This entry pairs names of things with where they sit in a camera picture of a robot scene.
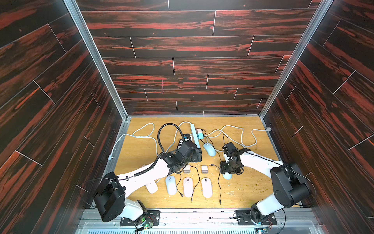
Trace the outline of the aluminium frame right post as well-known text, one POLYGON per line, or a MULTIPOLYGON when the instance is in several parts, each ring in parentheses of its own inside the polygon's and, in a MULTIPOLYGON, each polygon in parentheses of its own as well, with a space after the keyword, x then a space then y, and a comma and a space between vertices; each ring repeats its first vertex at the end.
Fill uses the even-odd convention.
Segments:
POLYGON ((303 51, 307 47, 308 43, 312 39, 314 33, 316 32, 317 28, 319 27, 321 21, 323 20, 324 16, 326 15, 327 11, 329 10, 330 6, 332 5, 333 0, 324 0, 321 1, 319 6, 317 7, 316 11, 314 12, 308 26, 306 27, 299 43, 297 44, 294 52, 292 53, 289 61, 287 62, 284 70, 282 71, 273 91, 271 92, 267 103, 265 104, 264 108, 260 112, 260 119, 266 128, 267 125, 265 123, 265 117, 267 112, 269 111, 270 107, 272 106, 273 102, 277 98, 277 95, 280 93, 282 87, 286 83, 289 75, 291 74, 293 68, 295 67, 296 63, 298 62, 299 58, 301 57, 303 51))

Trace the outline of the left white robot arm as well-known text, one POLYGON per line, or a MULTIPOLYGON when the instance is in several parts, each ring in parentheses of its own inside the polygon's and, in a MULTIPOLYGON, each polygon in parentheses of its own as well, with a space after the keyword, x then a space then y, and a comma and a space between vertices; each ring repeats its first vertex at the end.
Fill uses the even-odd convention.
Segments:
POLYGON ((160 153, 152 164, 143 168, 120 175, 109 172, 93 194, 102 221, 109 222, 117 217, 143 220, 147 213, 143 203, 127 197, 151 182, 181 172, 191 162, 201 161, 201 149, 193 141, 183 141, 179 148, 160 153))

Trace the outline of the light blue mouse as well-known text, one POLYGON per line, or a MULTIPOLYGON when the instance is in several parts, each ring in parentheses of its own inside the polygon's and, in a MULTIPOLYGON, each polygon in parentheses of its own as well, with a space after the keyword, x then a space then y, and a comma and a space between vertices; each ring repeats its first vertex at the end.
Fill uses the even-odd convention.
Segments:
POLYGON ((207 154, 210 157, 215 157, 216 156, 216 150, 215 150, 215 148, 211 144, 204 143, 203 144, 203 148, 206 150, 207 154))

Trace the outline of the white wireless mouse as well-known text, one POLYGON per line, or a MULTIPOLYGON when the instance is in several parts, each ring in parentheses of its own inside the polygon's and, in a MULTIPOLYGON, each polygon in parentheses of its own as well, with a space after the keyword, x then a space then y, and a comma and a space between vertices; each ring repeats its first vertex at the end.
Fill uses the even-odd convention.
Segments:
POLYGON ((154 194, 158 191, 158 186, 155 181, 151 181, 146 184, 146 188, 150 194, 154 194))

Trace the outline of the grey blue mouse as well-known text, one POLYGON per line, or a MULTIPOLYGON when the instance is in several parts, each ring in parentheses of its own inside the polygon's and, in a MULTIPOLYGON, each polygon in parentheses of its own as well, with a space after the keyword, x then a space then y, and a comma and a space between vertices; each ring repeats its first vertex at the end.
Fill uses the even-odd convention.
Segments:
POLYGON ((230 179, 232 179, 232 174, 230 174, 230 173, 224 173, 223 174, 223 178, 226 179, 226 180, 230 180, 230 179))

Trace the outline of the white power strip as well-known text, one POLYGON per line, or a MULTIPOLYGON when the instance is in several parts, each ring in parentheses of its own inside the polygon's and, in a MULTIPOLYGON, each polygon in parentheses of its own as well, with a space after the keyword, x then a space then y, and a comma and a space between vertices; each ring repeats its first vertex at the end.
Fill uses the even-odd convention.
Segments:
POLYGON ((193 142, 196 144, 197 148, 200 149, 201 146, 200 146, 200 139, 198 139, 197 137, 197 132, 196 132, 196 127, 194 124, 191 124, 191 132, 192 132, 192 138, 193 138, 193 142))

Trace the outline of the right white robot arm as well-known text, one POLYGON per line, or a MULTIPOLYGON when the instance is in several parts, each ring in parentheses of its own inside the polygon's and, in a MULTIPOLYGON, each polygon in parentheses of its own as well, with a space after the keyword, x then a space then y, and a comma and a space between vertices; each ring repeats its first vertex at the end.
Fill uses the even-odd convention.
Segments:
POLYGON ((220 163, 222 174, 240 175, 245 167, 249 167, 271 179, 273 193, 251 207, 253 218, 290 208, 311 195, 311 188, 298 165, 271 160, 247 148, 239 150, 231 142, 223 146, 223 151, 225 161, 220 163))

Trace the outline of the aluminium frame post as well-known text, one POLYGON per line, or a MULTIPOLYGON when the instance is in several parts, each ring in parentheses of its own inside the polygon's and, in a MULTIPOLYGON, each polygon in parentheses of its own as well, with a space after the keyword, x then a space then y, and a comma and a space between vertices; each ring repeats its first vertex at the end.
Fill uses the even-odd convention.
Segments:
POLYGON ((264 108, 260 112, 260 119, 266 128, 267 125, 265 123, 265 117, 267 112, 269 111, 270 107, 272 106, 273 102, 277 98, 277 95, 280 93, 282 87, 286 83, 289 75, 291 74, 293 68, 295 67, 296 63, 298 62, 299 58, 301 57, 303 51, 307 47, 308 43, 312 39, 314 33, 316 32, 317 28, 319 27, 321 21, 323 20, 324 16, 326 15, 327 11, 329 10, 330 6, 332 5, 333 0, 324 0, 321 1, 319 6, 317 7, 316 11, 314 12, 308 26, 306 27, 299 43, 297 44, 294 52, 292 53, 289 61, 287 62, 284 70, 282 71, 273 91, 271 92, 267 103, 265 104, 264 108))
POLYGON ((102 56, 99 53, 99 50, 94 42, 77 2, 74 0, 64 0, 63 2, 66 5, 67 10, 70 13, 73 22, 75 23, 122 119, 116 142, 112 147, 112 154, 108 156, 108 161, 103 172, 104 174, 107 174, 108 172, 113 172, 115 170, 121 151, 120 144, 124 142, 124 137, 122 134, 127 132, 130 124, 130 118, 110 77, 108 69, 104 64, 102 56))

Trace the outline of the aluminium frame left post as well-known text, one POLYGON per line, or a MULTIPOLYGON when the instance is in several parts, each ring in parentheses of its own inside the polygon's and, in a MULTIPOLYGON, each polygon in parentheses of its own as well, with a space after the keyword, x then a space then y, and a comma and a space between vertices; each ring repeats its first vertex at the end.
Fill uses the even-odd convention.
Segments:
POLYGON ((99 53, 99 50, 94 42, 77 2, 74 0, 64 0, 63 2, 66 5, 67 10, 70 13, 73 22, 75 23, 122 119, 116 142, 112 147, 112 154, 108 156, 108 161, 103 172, 104 174, 107 174, 108 172, 113 172, 115 170, 121 151, 120 144, 124 142, 124 137, 122 134, 127 132, 130 124, 130 118, 110 77, 108 69, 104 64, 102 56, 99 53))

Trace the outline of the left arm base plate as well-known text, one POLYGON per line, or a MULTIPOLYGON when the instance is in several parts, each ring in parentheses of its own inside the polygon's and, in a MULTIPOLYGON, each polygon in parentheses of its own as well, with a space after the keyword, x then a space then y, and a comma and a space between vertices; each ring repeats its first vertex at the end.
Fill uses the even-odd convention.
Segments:
POLYGON ((122 213, 120 226, 135 226, 150 229, 158 226, 160 222, 160 210, 148 210, 140 201, 125 200, 125 206, 122 213))

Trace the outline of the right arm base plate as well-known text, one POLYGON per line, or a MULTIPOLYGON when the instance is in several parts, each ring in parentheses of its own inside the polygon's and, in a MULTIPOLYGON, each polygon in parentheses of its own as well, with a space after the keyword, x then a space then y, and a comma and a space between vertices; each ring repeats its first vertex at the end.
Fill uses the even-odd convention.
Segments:
POLYGON ((240 226, 277 225, 274 213, 263 215, 257 208, 257 204, 252 205, 250 209, 236 210, 232 217, 238 221, 240 226))

